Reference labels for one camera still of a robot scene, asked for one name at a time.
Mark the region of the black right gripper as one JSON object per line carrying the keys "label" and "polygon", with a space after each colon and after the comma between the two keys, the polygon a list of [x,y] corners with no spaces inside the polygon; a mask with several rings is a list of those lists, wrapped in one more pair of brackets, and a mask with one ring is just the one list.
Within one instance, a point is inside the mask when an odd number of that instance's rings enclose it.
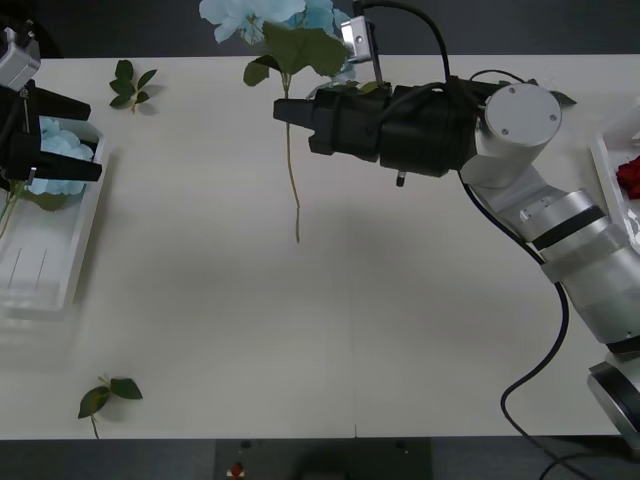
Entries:
{"label": "black right gripper", "polygon": [[312,130],[308,138],[312,153],[328,156],[341,153],[382,164],[379,117],[391,97],[390,84],[368,93],[355,87],[322,88],[309,100],[276,100],[273,118]]}

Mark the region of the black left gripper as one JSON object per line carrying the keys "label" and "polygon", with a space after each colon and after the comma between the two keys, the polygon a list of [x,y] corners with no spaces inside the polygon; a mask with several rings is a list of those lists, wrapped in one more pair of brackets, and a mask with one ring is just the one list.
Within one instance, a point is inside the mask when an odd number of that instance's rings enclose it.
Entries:
{"label": "black left gripper", "polygon": [[102,166],[59,154],[41,152],[39,116],[88,120],[91,107],[82,101],[37,87],[29,80],[19,91],[1,88],[1,189],[11,180],[25,181],[30,169],[46,180],[96,182]]}

